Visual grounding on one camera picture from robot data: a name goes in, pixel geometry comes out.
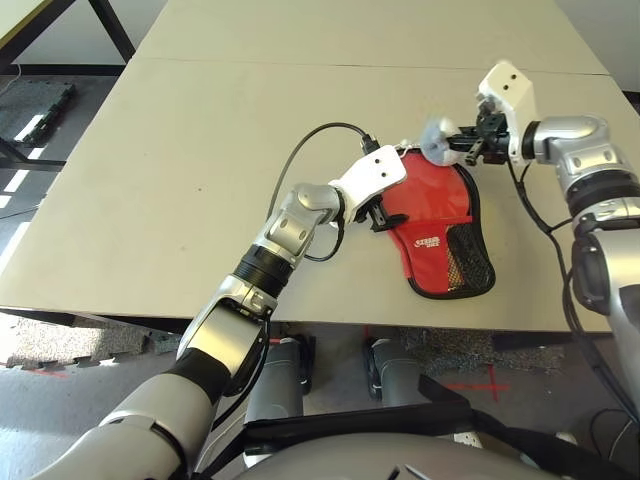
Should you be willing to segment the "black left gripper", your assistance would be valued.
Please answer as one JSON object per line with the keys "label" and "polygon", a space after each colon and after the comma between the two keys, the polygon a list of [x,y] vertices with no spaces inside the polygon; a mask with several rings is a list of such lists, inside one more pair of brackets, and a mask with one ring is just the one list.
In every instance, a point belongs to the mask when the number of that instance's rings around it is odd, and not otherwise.
{"label": "black left gripper", "polygon": [[405,214],[388,215],[382,205],[381,199],[370,199],[356,211],[354,221],[363,223],[371,221],[370,229],[373,232],[382,232],[394,229],[408,220]]}

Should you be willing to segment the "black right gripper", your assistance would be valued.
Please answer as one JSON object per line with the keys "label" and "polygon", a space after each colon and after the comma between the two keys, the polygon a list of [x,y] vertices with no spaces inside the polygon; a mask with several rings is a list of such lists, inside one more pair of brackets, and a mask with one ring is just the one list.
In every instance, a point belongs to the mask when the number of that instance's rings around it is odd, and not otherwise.
{"label": "black right gripper", "polygon": [[453,145],[449,148],[448,163],[464,163],[475,166],[477,158],[482,157],[485,164],[502,165],[509,160],[510,135],[507,128],[506,116],[503,113],[478,115],[476,128],[461,127],[458,133],[451,136],[452,143],[475,143],[478,139],[482,144]]}

